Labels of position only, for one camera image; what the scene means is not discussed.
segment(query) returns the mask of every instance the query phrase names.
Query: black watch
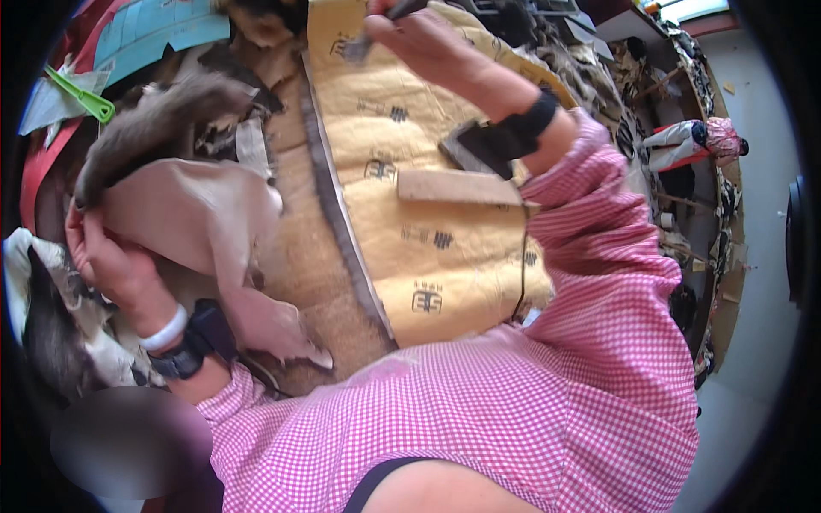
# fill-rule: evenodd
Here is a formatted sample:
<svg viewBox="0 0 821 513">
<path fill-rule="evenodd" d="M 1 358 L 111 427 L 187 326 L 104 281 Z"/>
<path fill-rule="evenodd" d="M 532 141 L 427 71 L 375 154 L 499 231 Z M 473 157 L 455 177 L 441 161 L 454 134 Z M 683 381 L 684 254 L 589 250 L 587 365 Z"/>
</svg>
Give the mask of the black watch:
<svg viewBox="0 0 821 513">
<path fill-rule="evenodd" d="M 557 108 L 556 96 L 549 88 L 542 88 L 539 99 L 524 114 L 511 114 L 496 125 L 471 121 L 456 136 L 456 141 L 497 175 L 510 180 L 513 178 L 511 160 L 539 149 L 539 136 L 550 125 Z M 454 155 L 457 152 L 448 153 L 456 163 L 468 169 Z"/>
<path fill-rule="evenodd" d="M 205 356 L 214 352 L 226 362 L 238 356 L 231 327 L 219 303 L 200 299 L 182 334 L 182 342 L 160 356 L 149 355 L 149 359 L 161 376 L 188 379 L 200 370 Z"/>
</svg>

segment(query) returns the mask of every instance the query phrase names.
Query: white pants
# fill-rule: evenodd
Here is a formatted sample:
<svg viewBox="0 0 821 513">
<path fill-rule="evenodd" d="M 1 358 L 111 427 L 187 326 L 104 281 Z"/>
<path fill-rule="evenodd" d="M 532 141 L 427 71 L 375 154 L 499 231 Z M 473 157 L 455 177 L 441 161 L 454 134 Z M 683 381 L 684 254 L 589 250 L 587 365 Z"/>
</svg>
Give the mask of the white pants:
<svg viewBox="0 0 821 513">
<path fill-rule="evenodd" d="M 701 147 L 693 140 L 693 123 L 695 121 L 682 121 L 670 125 L 644 140 L 644 147 L 650 150 L 648 163 L 650 171 L 659 172 L 683 158 L 692 157 L 701 150 Z M 666 146 L 666 148 L 654 148 L 654 146 Z"/>
</svg>

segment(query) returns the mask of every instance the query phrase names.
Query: blue paper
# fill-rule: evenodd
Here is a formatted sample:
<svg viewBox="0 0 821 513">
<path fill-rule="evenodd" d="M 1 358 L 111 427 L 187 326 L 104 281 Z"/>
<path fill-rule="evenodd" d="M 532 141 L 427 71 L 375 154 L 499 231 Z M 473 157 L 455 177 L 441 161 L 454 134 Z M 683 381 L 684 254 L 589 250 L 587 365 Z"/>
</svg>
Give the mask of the blue paper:
<svg viewBox="0 0 821 513">
<path fill-rule="evenodd" d="M 227 39 L 228 17 L 210 0 L 134 0 L 103 27 L 94 54 L 94 69 L 113 62 L 106 87 L 163 57 L 166 44 L 179 52 Z"/>
</svg>

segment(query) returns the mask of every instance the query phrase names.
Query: wooden block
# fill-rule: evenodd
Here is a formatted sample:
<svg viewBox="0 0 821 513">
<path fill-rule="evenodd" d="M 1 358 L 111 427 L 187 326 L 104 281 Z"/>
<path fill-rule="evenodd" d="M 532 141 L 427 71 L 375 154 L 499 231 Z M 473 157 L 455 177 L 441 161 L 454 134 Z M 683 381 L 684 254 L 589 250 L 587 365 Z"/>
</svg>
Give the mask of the wooden block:
<svg viewBox="0 0 821 513">
<path fill-rule="evenodd" d="M 397 191 L 400 199 L 444 201 L 491 205 L 521 205 L 512 181 L 489 173 L 453 169 L 404 169 L 399 171 Z"/>
</svg>

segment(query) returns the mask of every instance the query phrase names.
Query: white bracelet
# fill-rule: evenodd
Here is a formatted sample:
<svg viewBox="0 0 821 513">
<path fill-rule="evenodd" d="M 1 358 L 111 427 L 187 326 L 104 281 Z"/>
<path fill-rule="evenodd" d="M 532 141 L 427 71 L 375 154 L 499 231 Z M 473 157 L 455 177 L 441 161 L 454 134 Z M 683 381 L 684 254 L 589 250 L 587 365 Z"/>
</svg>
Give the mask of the white bracelet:
<svg viewBox="0 0 821 513">
<path fill-rule="evenodd" d="M 172 340 L 177 338 L 186 329 L 188 324 L 188 312 L 186 307 L 177 303 L 177 313 L 174 318 L 163 329 L 148 338 L 140 338 L 140 345 L 146 351 L 156 351 L 167 346 Z"/>
</svg>

